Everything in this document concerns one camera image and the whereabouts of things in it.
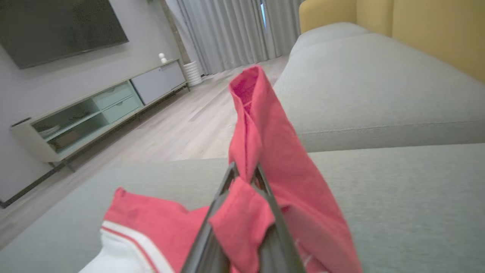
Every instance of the white vase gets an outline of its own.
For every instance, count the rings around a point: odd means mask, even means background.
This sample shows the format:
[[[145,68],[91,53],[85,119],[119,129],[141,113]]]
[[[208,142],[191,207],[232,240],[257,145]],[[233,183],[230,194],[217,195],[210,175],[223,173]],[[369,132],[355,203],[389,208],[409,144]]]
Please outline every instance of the white vase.
[[[200,77],[200,72],[196,61],[184,65],[183,69],[185,71],[185,75],[187,76],[189,86],[196,86],[202,83],[202,78]]]

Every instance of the tv stand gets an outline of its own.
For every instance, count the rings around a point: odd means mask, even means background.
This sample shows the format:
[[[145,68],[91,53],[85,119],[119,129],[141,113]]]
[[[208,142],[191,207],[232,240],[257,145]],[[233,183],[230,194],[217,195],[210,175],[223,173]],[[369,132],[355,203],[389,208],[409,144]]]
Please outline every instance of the tv stand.
[[[12,133],[40,161],[54,169],[64,165],[75,171],[68,158],[184,87],[188,88],[180,63],[170,60],[40,117],[16,123]],[[143,100],[143,94],[149,94],[150,100]]]

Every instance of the red cloth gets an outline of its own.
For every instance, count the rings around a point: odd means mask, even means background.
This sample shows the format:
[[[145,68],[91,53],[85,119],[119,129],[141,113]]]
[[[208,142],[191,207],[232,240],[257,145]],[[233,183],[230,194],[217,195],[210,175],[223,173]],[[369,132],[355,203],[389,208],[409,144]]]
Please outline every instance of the red cloth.
[[[258,271],[257,249],[274,222],[266,201],[249,185],[260,163],[307,272],[361,272],[337,202],[263,69],[246,69],[229,87],[238,113],[229,162],[236,162],[240,176],[210,223],[232,265],[241,273]],[[207,210],[187,211],[171,201],[119,189],[105,220],[145,234],[179,272]]]

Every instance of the white figurine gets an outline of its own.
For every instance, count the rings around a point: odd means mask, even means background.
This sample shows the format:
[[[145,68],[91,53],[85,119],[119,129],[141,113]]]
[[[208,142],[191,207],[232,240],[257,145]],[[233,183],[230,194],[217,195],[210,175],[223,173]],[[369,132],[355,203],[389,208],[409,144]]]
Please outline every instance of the white figurine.
[[[158,57],[160,58],[160,61],[162,62],[162,64],[167,62],[167,59],[165,59],[165,54],[160,53],[158,54]]]

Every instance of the white wall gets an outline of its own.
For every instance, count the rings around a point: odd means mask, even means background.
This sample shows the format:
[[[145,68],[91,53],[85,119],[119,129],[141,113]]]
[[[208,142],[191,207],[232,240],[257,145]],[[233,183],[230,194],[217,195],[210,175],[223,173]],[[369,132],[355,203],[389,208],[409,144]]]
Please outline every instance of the white wall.
[[[129,42],[19,70],[0,47],[0,200],[7,201],[50,170],[13,137],[10,125],[39,116],[167,59],[177,44],[158,0],[110,0]]]

